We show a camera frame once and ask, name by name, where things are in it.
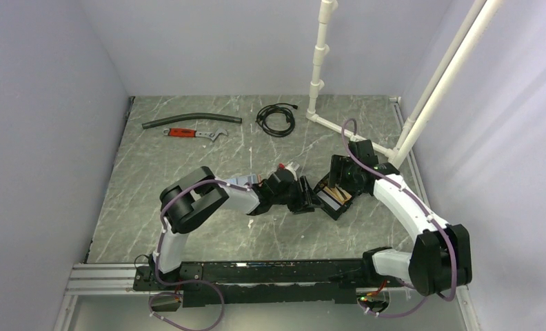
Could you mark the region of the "black card box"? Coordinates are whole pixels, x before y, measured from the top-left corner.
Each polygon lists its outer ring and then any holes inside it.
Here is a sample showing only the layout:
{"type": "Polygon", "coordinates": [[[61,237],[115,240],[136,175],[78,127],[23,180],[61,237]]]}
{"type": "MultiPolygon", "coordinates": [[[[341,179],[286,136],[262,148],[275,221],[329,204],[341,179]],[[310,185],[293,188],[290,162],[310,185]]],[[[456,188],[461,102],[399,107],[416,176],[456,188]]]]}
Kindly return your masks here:
{"type": "Polygon", "coordinates": [[[322,211],[326,213],[331,219],[337,221],[342,214],[344,214],[352,205],[355,195],[350,194],[348,191],[336,186],[330,188],[329,185],[330,174],[327,173],[315,186],[314,193],[320,199],[322,203],[322,211]]]}

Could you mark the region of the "brown leather card holder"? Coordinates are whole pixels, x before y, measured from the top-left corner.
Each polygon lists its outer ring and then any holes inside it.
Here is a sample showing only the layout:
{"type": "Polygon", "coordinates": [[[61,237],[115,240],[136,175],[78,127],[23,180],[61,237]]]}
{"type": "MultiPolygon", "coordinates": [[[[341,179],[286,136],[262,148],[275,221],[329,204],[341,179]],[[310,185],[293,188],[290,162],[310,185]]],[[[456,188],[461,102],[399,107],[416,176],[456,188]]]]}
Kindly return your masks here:
{"type": "Polygon", "coordinates": [[[226,181],[231,185],[252,188],[253,186],[259,185],[262,182],[262,176],[259,174],[247,174],[226,179],[226,181]]]}

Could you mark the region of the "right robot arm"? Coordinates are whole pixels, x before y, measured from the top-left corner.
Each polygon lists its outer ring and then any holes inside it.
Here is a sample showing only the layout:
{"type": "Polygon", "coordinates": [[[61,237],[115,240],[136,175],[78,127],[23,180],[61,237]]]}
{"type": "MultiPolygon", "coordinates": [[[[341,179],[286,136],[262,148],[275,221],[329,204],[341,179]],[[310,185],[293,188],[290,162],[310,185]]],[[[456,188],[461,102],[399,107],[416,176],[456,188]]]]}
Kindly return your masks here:
{"type": "Polygon", "coordinates": [[[452,292],[472,281],[468,230],[452,225],[408,188],[400,171],[381,163],[369,140],[349,142],[347,154],[334,154],[316,193],[324,211],[337,220],[355,198],[369,194],[396,217],[413,241],[411,252],[380,247],[364,252],[361,278],[377,286],[386,277],[408,282],[423,296],[452,292]]]}

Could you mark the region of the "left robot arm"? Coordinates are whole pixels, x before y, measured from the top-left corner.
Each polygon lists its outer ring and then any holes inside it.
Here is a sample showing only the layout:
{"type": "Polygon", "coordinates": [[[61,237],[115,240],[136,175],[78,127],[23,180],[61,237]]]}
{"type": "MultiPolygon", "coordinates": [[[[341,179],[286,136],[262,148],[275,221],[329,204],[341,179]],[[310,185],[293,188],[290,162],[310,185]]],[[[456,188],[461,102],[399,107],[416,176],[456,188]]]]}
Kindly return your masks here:
{"type": "Polygon", "coordinates": [[[258,183],[235,184],[218,178],[202,166],[160,194],[161,233],[152,253],[151,279],[160,289],[173,288],[179,280],[182,253],[189,233],[220,209],[254,216],[284,205],[292,214],[304,214],[322,206],[307,179],[288,168],[278,168],[258,183]]]}

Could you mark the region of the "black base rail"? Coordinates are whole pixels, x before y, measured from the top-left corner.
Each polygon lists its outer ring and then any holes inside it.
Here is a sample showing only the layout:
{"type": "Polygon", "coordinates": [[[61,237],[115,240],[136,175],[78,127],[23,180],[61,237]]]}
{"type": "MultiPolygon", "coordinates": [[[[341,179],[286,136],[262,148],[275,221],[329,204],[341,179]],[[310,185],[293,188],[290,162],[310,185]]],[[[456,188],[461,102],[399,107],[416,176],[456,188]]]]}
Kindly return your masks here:
{"type": "Polygon", "coordinates": [[[331,301],[355,304],[367,293],[401,284],[370,270],[362,259],[293,261],[190,261],[157,277],[150,264],[136,267],[135,291],[171,292],[183,307],[236,303],[331,301]]]}

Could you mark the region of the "white pvc pipe frame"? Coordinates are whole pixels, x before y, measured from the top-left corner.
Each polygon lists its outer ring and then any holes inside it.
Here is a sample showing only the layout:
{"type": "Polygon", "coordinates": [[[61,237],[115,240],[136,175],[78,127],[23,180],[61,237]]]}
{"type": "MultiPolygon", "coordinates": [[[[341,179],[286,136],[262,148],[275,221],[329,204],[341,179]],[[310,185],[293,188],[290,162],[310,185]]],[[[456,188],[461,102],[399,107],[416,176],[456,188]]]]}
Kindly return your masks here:
{"type": "MultiPolygon", "coordinates": [[[[414,80],[423,55],[457,5],[457,1],[346,1],[354,9],[354,23],[348,17],[338,26],[354,36],[342,42],[345,65],[330,61],[333,75],[345,74],[346,94],[385,94],[399,98],[414,80]]],[[[448,45],[440,63],[429,78],[411,116],[393,147],[374,144],[377,152],[400,165],[410,153],[418,135],[413,131],[420,123],[420,112],[429,98],[442,92],[444,77],[450,68],[459,66],[460,57],[476,43],[476,35],[490,21],[500,1],[468,1],[468,10],[448,45]]]]}

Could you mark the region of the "red handled adjustable wrench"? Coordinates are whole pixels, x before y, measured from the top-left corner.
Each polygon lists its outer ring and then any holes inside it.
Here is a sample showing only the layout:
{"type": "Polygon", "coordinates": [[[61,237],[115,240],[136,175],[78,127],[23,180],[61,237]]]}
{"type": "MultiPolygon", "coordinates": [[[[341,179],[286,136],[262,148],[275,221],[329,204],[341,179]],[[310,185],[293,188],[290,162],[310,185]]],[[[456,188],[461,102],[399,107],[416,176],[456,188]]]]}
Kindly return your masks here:
{"type": "Polygon", "coordinates": [[[210,141],[215,141],[220,136],[228,136],[227,130],[217,129],[214,132],[201,132],[187,128],[165,128],[163,134],[167,137],[179,138],[206,138],[210,141]]]}

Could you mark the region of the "aluminium extrusion frame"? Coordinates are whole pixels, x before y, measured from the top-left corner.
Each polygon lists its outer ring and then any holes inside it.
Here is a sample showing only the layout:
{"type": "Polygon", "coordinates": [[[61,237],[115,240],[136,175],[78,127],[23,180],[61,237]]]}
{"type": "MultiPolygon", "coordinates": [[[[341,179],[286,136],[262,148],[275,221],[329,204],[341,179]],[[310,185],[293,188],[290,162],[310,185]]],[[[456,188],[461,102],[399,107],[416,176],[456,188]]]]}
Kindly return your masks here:
{"type": "MultiPolygon", "coordinates": [[[[149,295],[155,292],[135,291],[136,268],[129,263],[78,263],[72,267],[54,330],[69,330],[74,308],[80,296],[149,295]]],[[[456,298],[466,330],[481,330],[467,286],[456,290],[456,298]]]]}

